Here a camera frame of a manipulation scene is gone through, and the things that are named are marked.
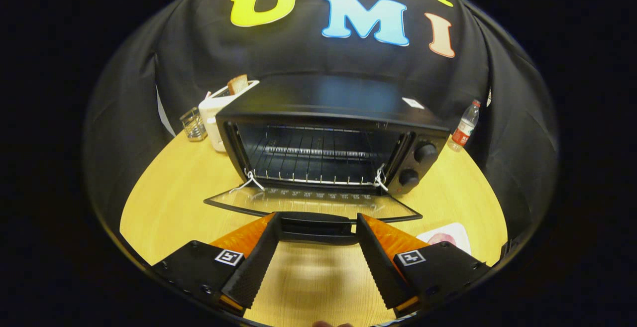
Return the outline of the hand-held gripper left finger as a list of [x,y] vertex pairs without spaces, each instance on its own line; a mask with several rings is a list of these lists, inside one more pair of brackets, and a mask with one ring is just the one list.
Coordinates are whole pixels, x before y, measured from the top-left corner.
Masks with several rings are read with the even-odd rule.
[[242,317],[252,307],[281,234],[281,214],[274,212],[223,237],[192,240],[153,264],[152,271],[176,291],[199,304]]

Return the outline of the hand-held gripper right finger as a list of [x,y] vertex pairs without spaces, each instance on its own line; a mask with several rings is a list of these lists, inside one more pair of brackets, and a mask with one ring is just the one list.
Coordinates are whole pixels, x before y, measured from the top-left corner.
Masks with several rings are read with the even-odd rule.
[[448,241],[429,244],[362,213],[356,236],[385,306],[399,318],[447,304],[490,270]]

